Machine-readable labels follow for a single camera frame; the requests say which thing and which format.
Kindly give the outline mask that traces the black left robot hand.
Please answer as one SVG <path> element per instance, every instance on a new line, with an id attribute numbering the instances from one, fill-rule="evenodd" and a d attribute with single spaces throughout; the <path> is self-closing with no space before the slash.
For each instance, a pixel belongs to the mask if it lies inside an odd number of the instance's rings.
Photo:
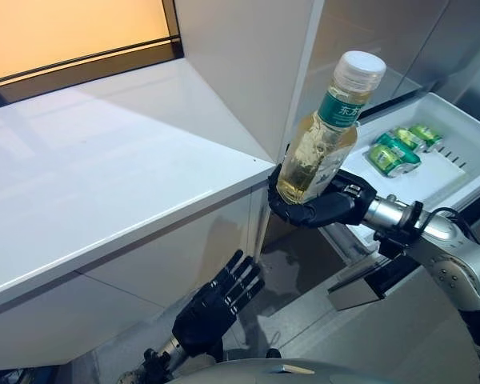
<path id="1" fill-rule="evenodd" d="M 172 335 L 191 357 L 210 352 L 237 320 L 237 315 L 262 290 L 260 266 L 237 250 L 177 315 Z"/>

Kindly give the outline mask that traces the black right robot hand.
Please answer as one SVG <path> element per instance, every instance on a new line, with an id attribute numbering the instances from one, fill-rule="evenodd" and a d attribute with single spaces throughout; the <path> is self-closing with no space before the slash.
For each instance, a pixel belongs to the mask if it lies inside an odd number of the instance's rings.
<path id="1" fill-rule="evenodd" d="M 289 204 L 276 188 L 281 168 L 277 165 L 268 177 L 268 203 L 275 215 L 293 226 L 359 225 L 377 196 L 376 189 L 365 179 L 339 170 L 319 196 L 303 204 Z"/>

